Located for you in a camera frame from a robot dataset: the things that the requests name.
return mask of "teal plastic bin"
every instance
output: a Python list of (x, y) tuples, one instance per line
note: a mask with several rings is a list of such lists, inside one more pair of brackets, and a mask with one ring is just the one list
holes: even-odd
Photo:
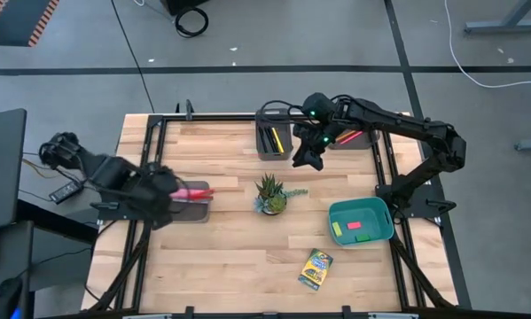
[[(394, 234), (389, 209), (381, 198), (360, 198), (334, 203), (328, 210), (328, 226), (334, 241), (340, 245), (358, 245), (376, 240), (387, 240)], [(337, 222), (342, 236), (337, 237), (332, 224)], [(360, 222), (359, 229), (349, 230), (351, 222)], [(358, 242), (360, 236), (364, 241)]]

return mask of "crayon box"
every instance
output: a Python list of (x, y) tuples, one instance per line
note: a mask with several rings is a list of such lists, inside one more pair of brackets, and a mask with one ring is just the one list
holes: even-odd
[(331, 265), (332, 257), (315, 248), (299, 275), (299, 281), (317, 291), (328, 275), (328, 268)]

